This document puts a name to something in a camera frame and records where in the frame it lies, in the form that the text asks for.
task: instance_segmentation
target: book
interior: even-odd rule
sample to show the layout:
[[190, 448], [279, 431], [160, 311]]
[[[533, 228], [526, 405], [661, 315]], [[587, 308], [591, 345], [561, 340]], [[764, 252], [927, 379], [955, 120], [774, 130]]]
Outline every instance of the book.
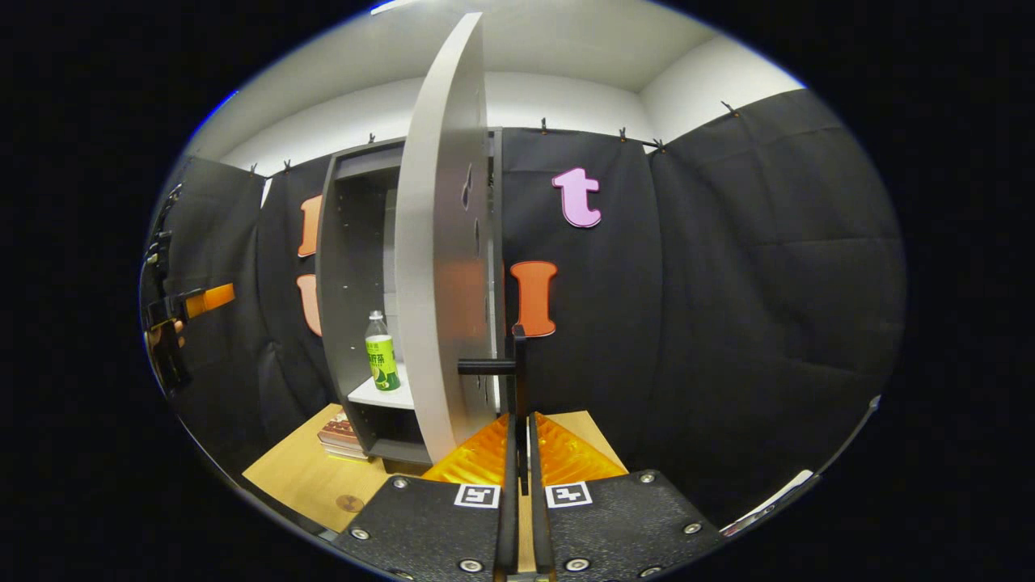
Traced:
[[327, 456], [331, 459], [341, 459], [343, 461], [351, 461], [353, 463], [362, 463], [364, 461], [369, 463], [371, 461], [365, 455], [360, 457], [358, 455], [338, 455], [337, 453], [328, 453]]
[[328, 455], [336, 457], [350, 457], [353, 459], [366, 459], [366, 455], [363, 453], [362, 448], [348, 448], [345, 446], [334, 446], [332, 444], [324, 443], [324, 452]]
[[348, 415], [343, 410], [334, 415], [317, 434], [320, 442], [326, 446], [337, 446], [352, 450], [360, 450], [359, 438], [352, 428]]

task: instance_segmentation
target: plastic bottle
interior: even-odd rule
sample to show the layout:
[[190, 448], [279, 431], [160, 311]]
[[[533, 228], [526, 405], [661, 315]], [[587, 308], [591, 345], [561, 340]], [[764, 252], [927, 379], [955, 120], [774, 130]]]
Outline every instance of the plastic bottle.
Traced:
[[395, 349], [380, 311], [371, 312], [371, 325], [366, 328], [366, 356], [371, 361], [371, 376], [379, 390], [394, 390], [403, 385], [395, 368]]

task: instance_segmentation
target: gray cabinet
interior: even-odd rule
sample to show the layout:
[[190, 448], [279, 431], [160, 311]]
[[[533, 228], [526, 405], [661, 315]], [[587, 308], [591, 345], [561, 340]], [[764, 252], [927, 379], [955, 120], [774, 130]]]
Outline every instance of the gray cabinet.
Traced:
[[[495, 419], [494, 378], [460, 358], [502, 355], [499, 133], [485, 127], [480, 14], [467, 14], [424, 80], [406, 139], [351, 148], [328, 168], [317, 285], [324, 350], [363, 449], [437, 462]], [[369, 380], [363, 332], [386, 314], [404, 386]]]

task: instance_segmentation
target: wooden table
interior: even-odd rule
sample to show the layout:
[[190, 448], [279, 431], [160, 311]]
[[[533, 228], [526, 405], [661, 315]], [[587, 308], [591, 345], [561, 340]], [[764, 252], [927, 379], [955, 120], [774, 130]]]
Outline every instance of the wooden table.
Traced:
[[[270, 497], [337, 533], [345, 530], [361, 508], [356, 499], [365, 504], [392, 474], [420, 476], [422, 473], [419, 469], [388, 472], [379, 458], [354, 461], [327, 455], [317, 433], [341, 411], [342, 405], [328, 405], [244, 471], [245, 478]], [[582, 410], [548, 417], [625, 468], [589, 412]], [[520, 497], [519, 570], [522, 572], [535, 570], [531, 507], [531, 496]]]

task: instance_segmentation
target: cabinet shelf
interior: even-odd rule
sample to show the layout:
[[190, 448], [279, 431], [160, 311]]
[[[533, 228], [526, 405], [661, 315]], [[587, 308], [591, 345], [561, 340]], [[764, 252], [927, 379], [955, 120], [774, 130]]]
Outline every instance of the cabinet shelf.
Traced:
[[406, 375], [406, 365], [400, 362], [396, 367], [398, 369], [398, 379], [403, 382], [402, 386], [394, 390], [379, 390], [374, 385], [374, 378], [369, 377], [359, 387], [349, 394], [349, 402], [413, 410], [413, 394], [410, 391], [410, 381]]
[[431, 465], [432, 457], [427, 454], [427, 448], [420, 443], [395, 440], [391, 438], [379, 438], [371, 447], [371, 455], [388, 459], [391, 461], [403, 461], [417, 465]]

